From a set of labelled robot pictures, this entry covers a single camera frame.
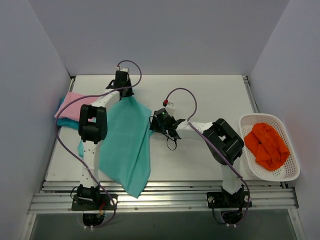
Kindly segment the teal t shirt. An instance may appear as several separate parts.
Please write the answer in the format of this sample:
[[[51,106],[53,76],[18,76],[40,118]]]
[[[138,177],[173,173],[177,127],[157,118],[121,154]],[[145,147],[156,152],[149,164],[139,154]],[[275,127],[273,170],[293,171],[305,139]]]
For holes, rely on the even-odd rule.
[[[124,97],[107,111],[107,135],[94,143],[81,141],[78,154],[87,166],[80,184],[97,187],[99,172],[138,198],[151,174],[149,117],[152,111],[134,97]]]

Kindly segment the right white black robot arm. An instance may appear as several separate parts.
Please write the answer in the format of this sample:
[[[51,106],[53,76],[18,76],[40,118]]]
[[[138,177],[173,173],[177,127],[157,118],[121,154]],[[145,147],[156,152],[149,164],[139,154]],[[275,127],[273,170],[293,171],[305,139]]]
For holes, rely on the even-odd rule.
[[[240,174],[240,158],[244,141],[223,118],[214,122],[192,122],[190,119],[175,119],[165,108],[149,117],[150,130],[176,142],[182,139],[203,140],[213,158],[221,165],[223,203],[234,206],[240,201],[239,190],[243,186]]]

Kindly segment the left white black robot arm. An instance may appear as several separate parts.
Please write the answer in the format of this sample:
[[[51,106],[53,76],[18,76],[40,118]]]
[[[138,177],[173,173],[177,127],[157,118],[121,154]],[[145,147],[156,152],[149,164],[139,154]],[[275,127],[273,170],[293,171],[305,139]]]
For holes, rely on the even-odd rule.
[[[78,133],[83,146],[82,177],[76,195],[90,210],[100,206],[99,161],[102,141],[108,132],[107,110],[123,97],[133,95],[127,67],[115,72],[115,79],[106,87],[105,95],[80,108]]]

